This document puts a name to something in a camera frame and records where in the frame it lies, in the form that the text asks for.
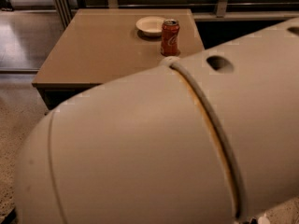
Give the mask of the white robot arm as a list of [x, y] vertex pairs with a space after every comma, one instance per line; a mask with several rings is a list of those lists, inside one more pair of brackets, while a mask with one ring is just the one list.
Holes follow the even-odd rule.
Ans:
[[21, 224], [233, 224], [299, 195], [299, 21], [60, 104], [17, 162]]

